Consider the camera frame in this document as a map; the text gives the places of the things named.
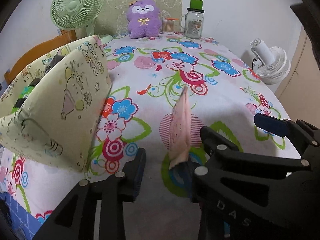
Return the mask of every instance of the jar handle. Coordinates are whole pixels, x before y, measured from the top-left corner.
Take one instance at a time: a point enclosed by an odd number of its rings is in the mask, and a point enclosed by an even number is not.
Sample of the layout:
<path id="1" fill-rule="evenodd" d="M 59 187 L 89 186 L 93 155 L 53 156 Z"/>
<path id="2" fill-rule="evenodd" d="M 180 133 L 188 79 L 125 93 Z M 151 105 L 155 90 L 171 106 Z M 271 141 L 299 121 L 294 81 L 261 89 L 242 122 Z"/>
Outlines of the jar handle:
<path id="1" fill-rule="evenodd" d="M 184 29 L 184 27 L 185 27 L 186 25 L 185 25 L 185 26 L 182 26 L 182 18 L 183 18 L 183 17 L 186 17 L 186 15 L 185 15 L 185 14 L 182 14 L 182 15 L 181 15 L 181 17 L 180 17 L 180 26 Z"/>

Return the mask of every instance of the plush toy eye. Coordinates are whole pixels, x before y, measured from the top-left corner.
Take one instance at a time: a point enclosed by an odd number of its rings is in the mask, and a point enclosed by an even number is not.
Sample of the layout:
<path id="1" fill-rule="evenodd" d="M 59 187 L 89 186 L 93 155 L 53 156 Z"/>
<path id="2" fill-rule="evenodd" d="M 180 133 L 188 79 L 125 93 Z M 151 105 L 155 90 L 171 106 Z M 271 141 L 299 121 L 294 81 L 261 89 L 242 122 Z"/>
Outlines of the plush toy eye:
<path id="1" fill-rule="evenodd" d="M 138 13 L 140 11 L 141 7 L 139 5 L 135 5 L 132 7 L 131 11 L 133 13 Z"/>
<path id="2" fill-rule="evenodd" d="M 150 5 L 150 4 L 146 5 L 144 8 L 145 8 L 147 11 L 149 11 L 149 12 L 152 12 L 153 9 L 154 9 L 153 6 Z"/>

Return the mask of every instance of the glass jar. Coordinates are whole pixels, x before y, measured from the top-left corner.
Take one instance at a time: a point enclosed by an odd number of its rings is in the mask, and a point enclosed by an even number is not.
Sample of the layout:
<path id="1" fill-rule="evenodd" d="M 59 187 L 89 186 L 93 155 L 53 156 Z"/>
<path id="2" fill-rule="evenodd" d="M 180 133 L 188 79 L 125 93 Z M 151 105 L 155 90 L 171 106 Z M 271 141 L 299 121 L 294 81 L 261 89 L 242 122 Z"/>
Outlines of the glass jar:
<path id="1" fill-rule="evenodd" d="M 204 10 L 187 8 L 188 13 L 180 17 L 180 26 L 184 28 L 184 36 L 192 39 L 200 39 L 204 20 Z"/>

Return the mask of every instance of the white lettering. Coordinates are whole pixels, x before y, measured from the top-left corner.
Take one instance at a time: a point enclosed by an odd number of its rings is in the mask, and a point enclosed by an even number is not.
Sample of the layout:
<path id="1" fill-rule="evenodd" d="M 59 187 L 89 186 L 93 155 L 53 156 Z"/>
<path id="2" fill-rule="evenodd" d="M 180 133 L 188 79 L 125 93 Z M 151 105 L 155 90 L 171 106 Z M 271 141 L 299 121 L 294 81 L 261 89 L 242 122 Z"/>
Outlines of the white lettering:
<path id="1" fill-rule="evenodd" d="M 228 216 L 232 216 L 234 219 L 236 219 L 236 211 L 233 210 L 232 212 L 229 213 Z"/>
<path id="2" fill-rule="evenodd" d="M 251 222 L 251 220 L 250 220 L 250 219 L 245 218 L 245 219 L 243 220 L 242 224 L 243 224 L 245 227 L 248 227 L 248 226 L 249 226 L 249 224 L 250 224 L 250 222 Z"/>
<path id="3" fill-rule="evenodd" d="M 220 210 L 224 210 L 224 203 L 222 201 L 218 201 L 218 204 L 217 204 L 217 208 L 219 208 Z"/>

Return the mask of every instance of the fan center cap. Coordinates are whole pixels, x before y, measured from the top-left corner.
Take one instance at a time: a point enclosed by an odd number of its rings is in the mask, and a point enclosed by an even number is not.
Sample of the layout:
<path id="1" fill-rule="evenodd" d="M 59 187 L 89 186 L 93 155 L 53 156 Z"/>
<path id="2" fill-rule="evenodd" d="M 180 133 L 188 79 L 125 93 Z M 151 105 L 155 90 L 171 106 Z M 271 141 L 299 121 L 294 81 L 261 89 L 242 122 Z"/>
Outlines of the fan center cap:
<path id="1" fill-rule="evenodd" d="M 68 4 L 68 9 L 70 11 L 75 10 L 78 7 L 79 3 L 76 0 L 72 0 L 69 4 Z"/>

